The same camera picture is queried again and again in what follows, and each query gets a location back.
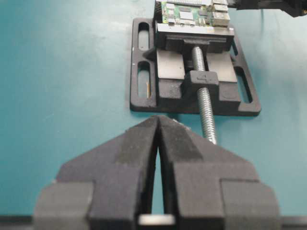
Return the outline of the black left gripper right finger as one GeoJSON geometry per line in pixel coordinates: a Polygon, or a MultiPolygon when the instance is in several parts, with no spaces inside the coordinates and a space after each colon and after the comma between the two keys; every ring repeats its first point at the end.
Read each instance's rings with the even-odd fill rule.
{"type": "Polygon", "coordinates": [[[159,117],[167,211],[180,230],[278,230],[279,205],[249,161],[159,117]]]}

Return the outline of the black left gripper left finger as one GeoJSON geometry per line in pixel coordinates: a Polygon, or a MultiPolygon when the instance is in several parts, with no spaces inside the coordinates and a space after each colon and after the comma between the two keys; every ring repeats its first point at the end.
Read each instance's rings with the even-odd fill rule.
{"type": "Polygon", "coordinates": [[[159,119],[64,163],[36,202],[36,230],[134,230],[150,208],[159,119]]]}

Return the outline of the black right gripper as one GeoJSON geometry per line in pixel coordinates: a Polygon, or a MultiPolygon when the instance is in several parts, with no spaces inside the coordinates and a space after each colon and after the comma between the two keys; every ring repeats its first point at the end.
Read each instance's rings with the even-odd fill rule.
{"type": "Polygon", "coordinates": [[[228,0],[228,6],[237,10],[279,9],[292,17],[307,14],[306,0],[228,0]]]}

